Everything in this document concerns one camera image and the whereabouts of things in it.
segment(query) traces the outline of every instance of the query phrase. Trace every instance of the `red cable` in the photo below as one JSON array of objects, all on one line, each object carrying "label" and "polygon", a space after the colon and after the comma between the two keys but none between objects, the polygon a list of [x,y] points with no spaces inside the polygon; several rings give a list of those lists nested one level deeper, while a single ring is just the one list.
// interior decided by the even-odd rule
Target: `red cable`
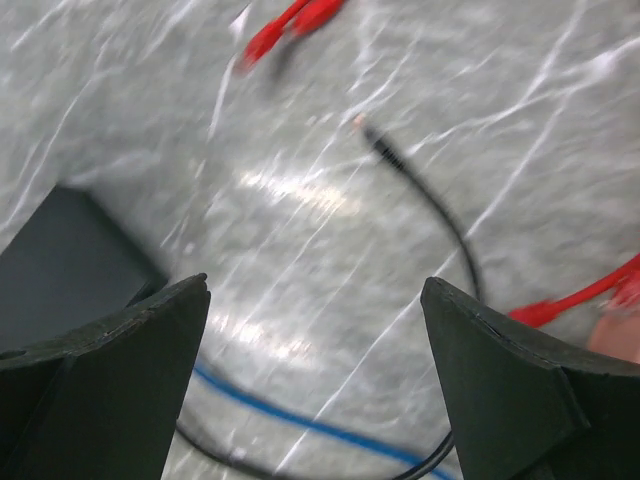
[{"label": "red cable", "polygon": [[287,25],[294,20],[293,33],[310,33],[328,22],[346,0],[296,0],[282,15],[269,22],[247,44],[236,65],[237,72],[246,72],[265,56],[284,35]]},{"label": "red cable", "polygon": [[587,288],[580,290],[560,300],[543,300],[542,302],[527,305],[513,310],[511,318],[525,323],[531,327],[540,327],[554,320],[561,313],[581,303],[592,300],[616,287],[626,277],[640,270],[640,255],[636,255],[622,267],[598,280]]}]

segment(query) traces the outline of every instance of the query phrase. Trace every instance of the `black cable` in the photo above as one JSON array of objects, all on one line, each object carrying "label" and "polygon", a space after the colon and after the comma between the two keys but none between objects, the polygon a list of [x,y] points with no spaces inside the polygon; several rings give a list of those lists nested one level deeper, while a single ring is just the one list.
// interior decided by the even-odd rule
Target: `black cable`
[{"label": "black cable", "polygon": [[[405,160],[393,144],[385,138],[380,132],[371,127],[370,125],[363,124],[363,119],[356,120],[356,125],[362,129],[364,137],[367,139],[371,147],[378,152],[380,157],[391,165],[396,172],[401,174],[409,184],[422,196],[423,200],[438,214],[440,220],[449,230],[452,237],[458,244],[465,260],[465,265],[469,278],[471,280],[471,286],[474,296],[482,303],[485,302],[484,287],[480,275],[480,268],[474,255],[471,253],[471,248],[465,240],[465,235],[462,233],[462,229],[458,225],[458,221],[454,215],[449,212],[444,202],[439,196],[431,189],[431,187],[420,178],[417,172],[414,172],[409,162]],[[251,461],[234,458],[232,455],[223,454],[206,448],[200,442],[191,437],[182,427],[179,425],[176,427],[176,432],[195,450],[204,455],[206,458],[224,465],[228,468],[241,472],[245,475],[261,479],[261,480],[310,480],[304,477],[291,476],[287,474],[276,473],[268,470],[265,467],[252,463]],[[406,472],[397,475],[390,480],[418,480],[425,477],[429,473],[442,463],[451,450],[453,450],[454,441],[453,433],[449,433],[440,442],[438,447],[427,457],[422,463],[410,468]]]}]

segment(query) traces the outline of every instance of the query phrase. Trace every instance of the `gray marble surface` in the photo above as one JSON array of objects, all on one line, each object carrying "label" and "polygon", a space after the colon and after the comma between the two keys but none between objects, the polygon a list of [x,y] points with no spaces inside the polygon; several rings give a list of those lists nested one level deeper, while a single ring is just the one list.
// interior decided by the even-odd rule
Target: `gray marble surface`
[{"label": "gray marble surface", "polygon": [[[348,121],[369,113],[451,203],[494,308],[571,292],[638,251],[640,4],[349,0],[239,79],[289,2],[247,3],[0,0],[0,247],[55,182],[90,188],[174,279],[209,275],[202,354],[225,374],[426,454],[447,421],[417,295],[464,272]],[[597,313],[548,330],[584,343]],[[186,404],[283,471],[402,469],[196,379]],[[176,439],[164,478],[240,477]]]}]

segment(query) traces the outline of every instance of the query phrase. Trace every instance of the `blue cable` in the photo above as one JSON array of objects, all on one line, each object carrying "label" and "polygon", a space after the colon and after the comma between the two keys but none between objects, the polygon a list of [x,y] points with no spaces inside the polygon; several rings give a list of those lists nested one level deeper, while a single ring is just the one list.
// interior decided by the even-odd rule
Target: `blue cable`
[{"label": "blue cable", "polygon": [[[307,418],[302,415],[283,410],[282,408],[279,408],[264,400],[256,398],[253,395],[250,395],[234,387],[233,385],[226,382],[225,380],[222,380],[216,377],[215,375],[211,374],[202,365],[196,364],[196,366],[193,369],[193,372],[196,375],[198,375],[200,378],[202,378],[207,383],[207,385],[209,385],[212,389],[216,390],[217,392],[222,393],[227,397],[239,403],[242,403],[243,405],[251,407],[254,410],[257,410],[270,417],[277,418],[279,420],[285,421],[292,425],[296,425],[298,427],[307,428],[316,433],[320,433],[328,437],[341,440],[345,443],[349,443],[363,450],[368,450],[372,453],[376,453],[378,455],[392,458],[394,460],[398,460],[402,463],[405,463],[411,466],[419,465],[423,460],[421,457],[419,457],[415,453],[407,452],[406,450],[402,450],[393,445],[388,445],[378,440],[367,438],[363,435],[349,432],[342,428],[334,427],[324,422],[320,422],[312,418]],[[440,469],[435,469],[431,473],[432,475],[434,475],[436,478],[439,478],[440,480],[454,480],[453,477],[451,477],[449,474],[443,472]]]}]

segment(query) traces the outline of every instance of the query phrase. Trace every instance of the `cable plug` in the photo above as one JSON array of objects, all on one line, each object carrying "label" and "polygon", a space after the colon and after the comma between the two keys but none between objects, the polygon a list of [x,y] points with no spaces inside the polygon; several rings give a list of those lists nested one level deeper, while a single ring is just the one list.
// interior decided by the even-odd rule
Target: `cable plug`
[{"label": "cable plug", "polygon": [[317,30],[331,20],[346,0],[314,0],[294,19],[293,34],[301,37]]},{"label": "cable plug", "polygon": [[268,23],[247,44],[242,59],[236,64],[236,72],[245,73],[250,70],[278,43],[284,31],[285,25],[279,19]]},{"label": "cable plug", "polygon": [[542,302],[516,308],[509,313],[509,316],[525,325],[538,328],[555,320],[563,311],[556,302],[543,300]]}]

